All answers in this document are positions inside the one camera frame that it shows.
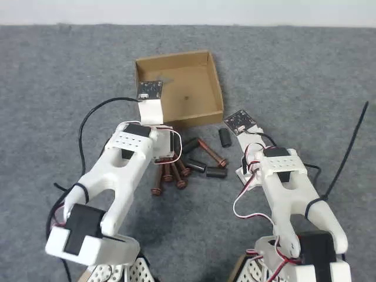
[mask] white plastic bracket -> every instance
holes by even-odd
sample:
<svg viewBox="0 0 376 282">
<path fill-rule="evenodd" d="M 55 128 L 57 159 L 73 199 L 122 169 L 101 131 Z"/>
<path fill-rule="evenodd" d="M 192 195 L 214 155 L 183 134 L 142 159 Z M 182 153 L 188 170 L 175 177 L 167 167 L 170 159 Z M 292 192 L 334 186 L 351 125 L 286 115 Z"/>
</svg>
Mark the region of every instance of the white plastic bracket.
<svg viewBox="0 0 376 282">
<path fill-rule="evenodd" d="M 146 158 L 145 152 L 153 145 L 153 140 L 148 137 L 143 137 L 128 132 L 117 132 L 111 138 L 111 142 L 106 146 L 107 148 L 115 147 L 136 152 Z"/>
</svg>

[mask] white wall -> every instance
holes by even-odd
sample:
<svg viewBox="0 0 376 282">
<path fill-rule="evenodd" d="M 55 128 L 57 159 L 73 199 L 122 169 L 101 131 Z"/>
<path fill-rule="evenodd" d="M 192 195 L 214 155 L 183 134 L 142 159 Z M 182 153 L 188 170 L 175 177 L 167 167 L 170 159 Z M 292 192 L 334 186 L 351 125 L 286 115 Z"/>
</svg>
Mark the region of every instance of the white wall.
<svg viewBox="0 0 376 282">
<path fill-rule="evenodd" d="M 0 24 L 376 27 L 376 0 L 0 0 Z"/>
</svg>

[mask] gray carpet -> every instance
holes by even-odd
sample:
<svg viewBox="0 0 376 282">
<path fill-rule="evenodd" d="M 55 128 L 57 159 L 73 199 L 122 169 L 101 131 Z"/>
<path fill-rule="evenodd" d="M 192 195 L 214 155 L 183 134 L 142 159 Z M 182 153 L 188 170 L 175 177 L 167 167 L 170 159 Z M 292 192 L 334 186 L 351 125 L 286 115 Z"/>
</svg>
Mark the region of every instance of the gray carpet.
<svg viewBox="0 0 376 282">
<path fill-rule="evenodd" d="M 354 281 L 376 276 L 376 29 L 248 28 L 212 26 L 0 27 L 0 280 L 66 281 L 60 261 L 44 253 L 45 220 L 61 194 L 57 181 L 78 179 L 77 131 L 102 100 L 135 95 L 134 61 L 160 53 L 211 50 L 222 85 L 225 115 L 244 108 L 281 145 L 320 165 L 318 190 L 329 185 L 366 100 L 370 106 L 348 163 L 330 199 L 348 235 Z M 138 117 L 134 104 L 101 109 L 84 131 L 91 167 L 122 120 Z M 234 171 L 240 147 L 220 147 L 217 129 L 191 128 L 227 157 L 226 180 L 196 174 L 178 191 L 150 195 L 150 165 L 121 228 L 141 243 L 153 273 L 164 282 L 225 281 L 237 258 L 261 236 L 262 219 L 239 220 L 232 201 L 241 189 Z M 207 163 L 204 153 L 195 157 Z M 105 193 L 93 201 L 106 208 Z M 261 189 L 240 212 L 269 208 Z M 305 223 L 297 219 L 297 229 Z M 69 264 L 73 278 L 84 267 Z"/>
</svg>

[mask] electronic component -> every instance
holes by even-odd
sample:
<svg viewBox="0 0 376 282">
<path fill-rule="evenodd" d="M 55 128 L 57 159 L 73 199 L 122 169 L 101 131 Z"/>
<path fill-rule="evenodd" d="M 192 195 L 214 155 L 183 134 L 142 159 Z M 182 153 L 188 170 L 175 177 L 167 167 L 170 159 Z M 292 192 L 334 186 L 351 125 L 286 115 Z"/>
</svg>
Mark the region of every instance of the electronic component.
<svg viewBox="0 0 376 282">
<path fill-rule="evenodd" d="M 227 169 L 221 167 L 207 167 L 206 177 L 225 178 L 227 176 Z"/>
<path fill-rule="evenodd" d="M 222 147 L 227 148 L 232 145 L 230 132 L 227 128 L 219 129 L 218 134 L 219 134 L 219 139 L 221 140 Z"/>
<path fill-rule="evenodd" d="M 236 136 L 256 125 L 256 122 L 245 110 L 240 110 L 232 114 L 224 120 L 224 123 Z"/>
<path fill-rule="evenodd" d="M 137 88 L 137 99 L 153 100 L 160 99 L 162 96 L 163 82 L 157 81 L 141 81 Z"/>
</svg>

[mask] wire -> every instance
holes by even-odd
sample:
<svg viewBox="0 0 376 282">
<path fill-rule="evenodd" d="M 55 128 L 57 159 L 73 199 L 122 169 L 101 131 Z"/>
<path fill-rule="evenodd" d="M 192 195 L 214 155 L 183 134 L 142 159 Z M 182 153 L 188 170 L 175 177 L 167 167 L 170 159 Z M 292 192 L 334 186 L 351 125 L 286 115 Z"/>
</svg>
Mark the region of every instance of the wire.
<svg viewBox="0 0 376 282">
<path fill-rule="evenodd" d="M 56 182 L 53 184 L 57 189 L 59 190 L 62 190 L 63 192 L 66 191 L 66 188 L 64 188 L 63 186 L 57 184 Z"/>
<path fill-rule="evenodd" d="M 245 134 L 254 134 L 254 135 L 260 135 L 262 137 L 265 137 L 265 138 L 267 138 L 270 141 L 271 144 L 273 144 L 273 146 L 277 146 L 277 143 L 273 140 L 273 138 L 271 138 L 269 135 L 267 135 L 267 134 L 265 134 L 263 132 L 250 132 L 250 131 L 248 131 L 246 129 L 244 129 L 243 132 Z"/>
<path fill-rule="evenodd" d="M 275 272 L 269 277 L 269 279 L 267 280 L 267 282 L 273 282 L 273 280 L 278 276 L 278 274 L 280 274 L 282 268 L 288 263 L 288 260 L 284 260 L 282 261 L 282 263 L 277 267 L 277 269 L 275 270 Z"/>
<path fill-rule="evenodd" d="M 260 163 L 260 161 L 259 161 L 259 160 L 253 160 L 252 162 L 250 162 L 250 163 L 248 164 L 248 171 L 254 173 L 254 171 L 251 170 L 251 167 L 252 167 L 252 165 L 255 164 L 255 163 Z"/>
<path fill-rule="evenodd" d="M 347 158 L 348 158 L 348 156 L 349 156 L 349 154 L 350 154 L 350 151 L 351 151 L 351 149 L 353 148 L 353 145 L 354 145 L 354 143 L 355 143 L 355 138 L 357 137 L 358 130 L 359 130 L 359 128 L 360 128 L 360 126 L 361 126 L 361 124 L 362 124 L 362 122 L 363 122 L 364 115 L 365 115 L 365 111 L 367 110 L 367 107 L 368 107 L 368 101 L 367 101 L 367 102 L 364 104 L 364 106 L 363 106 L 362 113 L 360 114 L 360 117 L 359 117 L 358 123 L 357 123 L 357 125 L 356 125 L 356 127 L 355 127 L 355 129 L 354 129 L 354 132 L 352 133 L 352 137 L 351 137 L 350 143 L 349 143 L 349 145 L 348 145 L 348 147 L 347 147 L 346 153 L 345 153 L 345 155 L 344 155 L 344 157 L 343 157 L 343 160 L 342 160 L 342 162 L 341 162 L 341 164 L 340 164 L 340 167 L 338 168 L 337 173 L 335 174 L 335 176 L 334 176 L 332 182 L 330 183 L 328 190 L 327 190 L 326 193 L 324 194 L 324 198 L 325 198 L 325 199 L 329 196 L 329 194 L 330 194 L 330 192 L 332 191 L 332 189 L 333 189 L 335 183 L 337 182 L 337 179 L 339 178 L 339 176 L 340 176 L 340 174 L 341 174 L 341 172 L 342 172 L 343 167 L 344 167 L 345 164 L 346 164 Z"/>
<path fill-rule="evenodd" d="M 60 259 L 64 265 L 65 273 L 66 273 L 66 278 L 68 279 L 68 282 L 72 282 L 71 278 L 71 272 L 69 271 L 68 263 L 64 259 Z"/>
<path fill-rule="evenodd" d="M 83 121 L 80 124 L 79 130 L 78 130 L 78 148 L 79 148 L 79 151 L 80 151 L 80 158 L 81 158 L 81 165 L 82 165 L 81 176 L 83 176 L 86 173 L 85 155 L 83 154 L 83 148 L 82 148 L 82 132 L 83 132 L 83 127 L 84 127 L 85 123 L 88 121 L 88 118 L 95 111 L 97 111 L 99 108 L 101 108 L 102 106 L 104 106 L 104 105 L 106 105 L 106 104 L 108 104 L 110 102 L 120 101 L 120 100 L 124 100 L 124 101 L 128 101 L 128 102 L 138 102 L 138 100 L 136 100 L 134 98 L 129 98 L 129 97 L 115 97 L 115 98 L 111 98 L 111 99 L 105 100 L 102 103 L 96 105 L 83 118 Z"/>
<path fill-rule="evenodd" d="M 256 217 L 256 216 L 263 217 L 263 218 L 267 219 L 267 220 L 271 223 L 271 225 L 273 225 L 273 228 L 274 228 L 274 222 L 272 221 L 272 219 L 271 219 L 269 216 L 267 216 L 267 215 L 264 214 L 264 213 L 250 213 L 250 214 L 247 214 L 247 215 L 245 215 L 245 216 L 242 216 L 242 215 L 238 214 L 238 213 L 236 212 L 236 209 L 235 209 L 235 206 L 236 206 L 237 201 L 239 201 L 239 199 L 240 199 L 240 198 L 245 194 L 245 192 L 247 191 L 248 186 L 250 185 L 250 183 L 252 182 L 252 180 L 254 179 L 254 177 L 255 177 L 255 175 L 256 175 L 256 171 L 257 171 L 257 170 L 254 171 L 254 173 L 253 173 L 252 176 L 249 178 L 249 180 L 247 181 L 247 183 L 244 185 L 244 188 L 242 189 L 242 191 L 240 192 L 240 194 L 237 196 L 236 200 L 234 201 L 234 203 L 233 203 L 233 212 L 234 212 L 234 214 L 235 214 L 238 218 L 240 218 L 240 219 L 250 219 L 250 218 L 252 218 L 252 217 Z"/>
<path fill-rule="evenodd" d="M 357 134 L 358 134 L 359 128 L 360 128 L 360 126 L 361 126 L 361 124 L 362 124 L 362 122 L 363 122 L 365 112 L 367 111 L 368 104 L 369 104 L 368 101 L 366 101 L 366 102 L 364 103 L 363 110 L 362 110 L 362 112 L 361 112 L 361 114 L 360 114 L 360 117 L 359 117 L 359 119 L 358 119 L 358 123 L 357 123 L 357 125 L 355 126 L 355 129 L 354 129 L 354 131 L 353 131 L 353 133 L 352 133 L 352 137 L 351 137 L 350 143 L 348 144 L 347 150 L 346 150 L 345 155 L 344 155 L 344 157 L 343 157 L 343 159 L 342 159 L 342 162 L 341 162 L 341 164 L 340 164 L 340 167 L 338 168 L 338 170 L 337 170 L 337 172 L 336 172 L 336 174 L 335 174 L 335 176 L 334 176 L 332 182 L 330 183 L 330 185 L 329 185 L 327 191 L 325 192 L 325 194 L 323 194 L 323 195 L 320 196 L 319 198 L 314 199 L 314 200 L 312 200 L 311 202 L 309 202 L 308 205 L 307 205 L 307 207 L 305 208 L 306 211 L 305 211 L 305 213 L 304 213 L 304 217 L 305 217 L 306 219 L 308 219 L 308 213 L 310 212 L 310 208 L 311 208 L 311 206 L 312 206 L 314 203 L 316 203 L 316 202 L 320 202 L 320 201 L 327 201 L 327 200 L 328 200 L 329 194 L 331 193 L 331 191 L 332 191 L 332 189 L 333 189 L 335 183 L 337 182 L 337 179 L 339 178 L 339 176 L 340 176 L 340 174 L 341 174 L 341 172 L 342 172 L 342 170 L 343 170 L 343 167 L 344 167 L 345 164 L 346 164 L 346 161 L 347 161 L 347 159 L 348 159 L 348 156 L 350 155 L 351 149 L 353 148 L 353 145 L 354 145 L 354 143 L 355 143 L 355 139 L 356 139 L 356 137 L 357 137 Z"/>
<path fill-rule="evenodd" d="M 307 167 L 312 168 L 312 169 L 317 169 L 317 173 L 316 173 L 315 177 L 313 178 L 313 187 L 316 188 L 317 179 L 318 179 L 319 175 L 321 174 L 321 167 L 315 166 L 314 164 L 309 164 L 309 163 L 303 163 L 303 164 Z"/>
<path fill-rule="evenodd" d="M 173 129 L 171 129 L 171 128 L 168 128 L 168 127 L 156 127 L 156 129 L 159 129 L 159 130 L 169 130 L 169 131 L 171 131 L 171 132 L 177 134 L 178 137 L 179 137 L 179 142 L 180 142 L 180 152 L 179 152 L 179 155 L 177 156 L 177 158 L 174 159 L 174 160 L 170 160 L 170 161 L 167 161 L 167 162 L 165 162 L 165 161 L 154 162 L 154 164 L 155 164 L 155 165 L 156 165 L 156 164 L 157 164 L 157 165 L 159 165 L 159 164 L 162 165 L 162 164 L 167 164 L 167 163 L 174 163 L 174 162 L 176 162 L 177 160 L 179 160 L 180 157 L 182 156 L 182 151 L 183 151 L 182 136 L 181 136 L 177 131 L 175 131 L 175 130 L 173 130 Z"/>
</svg>

